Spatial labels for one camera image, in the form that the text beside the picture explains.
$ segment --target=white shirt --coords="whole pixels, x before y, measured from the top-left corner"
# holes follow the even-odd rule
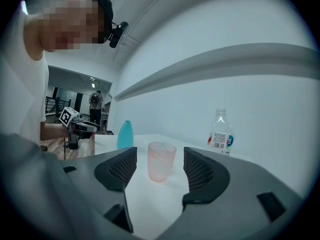
[[[0,132],[19,134],[40,145],[40,123],[46,120],[49,70],[44,55],[35,61],[26,50],[25,19],[20,5],[1,40]]]

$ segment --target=man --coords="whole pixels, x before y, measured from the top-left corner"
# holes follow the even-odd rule
[[[45,123],[49,70],[44,51],[104,43],[112,19],[110,0],[63,0],[36,15],[28,15],[24,1],[20,4],[1,40],[1,133],[19,134],[38,145],[68,136],[62,124]]]
[[[100,125],[101,119],[101,105],[104,101],[104,98],[101,95],[101,91],[97,90],[95,93],[92,93],[89,98],[90,104],[90,122]]]

